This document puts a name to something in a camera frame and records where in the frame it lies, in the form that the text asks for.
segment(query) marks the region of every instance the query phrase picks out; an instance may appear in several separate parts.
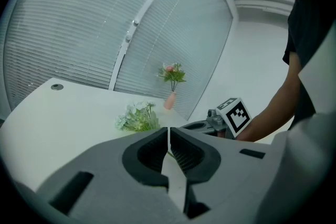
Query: vase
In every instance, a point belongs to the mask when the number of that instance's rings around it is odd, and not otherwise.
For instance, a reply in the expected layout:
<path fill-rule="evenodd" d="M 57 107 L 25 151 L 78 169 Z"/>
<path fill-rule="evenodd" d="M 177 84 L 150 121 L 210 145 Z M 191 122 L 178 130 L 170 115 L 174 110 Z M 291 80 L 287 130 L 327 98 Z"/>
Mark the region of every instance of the vase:
<path fill-rule="evenodd" d="M 167 100 L 164 102 L 163 107 L 168 110 L 172 109 L 175 100 L 176 100 L 176 92 L 172 92 L 170 96 L 167 98 Z"/>

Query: white wall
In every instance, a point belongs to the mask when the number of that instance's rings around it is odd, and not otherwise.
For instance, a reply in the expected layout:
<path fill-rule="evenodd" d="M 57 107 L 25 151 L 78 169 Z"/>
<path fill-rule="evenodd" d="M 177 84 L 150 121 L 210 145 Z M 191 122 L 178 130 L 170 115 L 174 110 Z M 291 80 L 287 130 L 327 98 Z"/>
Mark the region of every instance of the white wall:
<path fill-rule="evenodd" d="M 287 33 L 271 24 L 239 22 L 188 121 L 204 120 L 208 109 L 230 97 L 241 97 L 251 116 L 258 115 L 286 78 L 288 65 L 282 57 Z M 290 122 L 260 141 L 270 143 L 276 133 L 288 129 Z"/>

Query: forearm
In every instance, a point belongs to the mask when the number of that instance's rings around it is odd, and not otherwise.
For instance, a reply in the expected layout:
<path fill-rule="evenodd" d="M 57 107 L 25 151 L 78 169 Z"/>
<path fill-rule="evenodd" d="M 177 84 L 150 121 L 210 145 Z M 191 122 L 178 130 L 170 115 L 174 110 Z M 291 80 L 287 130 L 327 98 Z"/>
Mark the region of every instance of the forearm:
<path fill-rule="evenodd" d="M 298 99 L 299 90 L 284 84 L 236 139 L 254 142 L 276 131 L 293 117 Z"/>

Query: white table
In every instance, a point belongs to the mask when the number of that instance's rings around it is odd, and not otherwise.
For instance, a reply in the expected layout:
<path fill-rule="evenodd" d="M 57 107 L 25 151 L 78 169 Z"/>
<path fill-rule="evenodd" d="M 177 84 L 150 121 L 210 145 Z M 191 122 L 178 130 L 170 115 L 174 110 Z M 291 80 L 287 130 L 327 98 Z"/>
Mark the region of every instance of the white table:
<path fill-rule="evenodd" d="M 53 84 L 64 88 L 52 90 Z M 88 148 L 131 134 L 117 130 L 114 119 L 133 101 L 154 101 L 162 127 L 186 124 L 176 111 L 163 107 L 162 99 L 50 79 L 21 102 L 0 129 L 0 152 L 11 176 L 36 191 Z"/>

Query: person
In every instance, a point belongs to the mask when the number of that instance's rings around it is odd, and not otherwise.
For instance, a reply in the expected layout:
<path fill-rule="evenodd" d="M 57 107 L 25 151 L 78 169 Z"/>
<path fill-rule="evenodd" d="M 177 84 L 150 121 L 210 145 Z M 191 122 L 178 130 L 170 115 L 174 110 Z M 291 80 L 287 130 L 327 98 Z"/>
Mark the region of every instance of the person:
<path fill-rule="evenodd" d="M 268 106 L 236 137 L 257 141 L 287 123 L 290 129 L 315 113 L 298 74 L 319 48 L 335 20 L 335 0 L 295 0 L 288 17 L 288 42 L 283 61 L 289 65 L 285 81 Z"/>

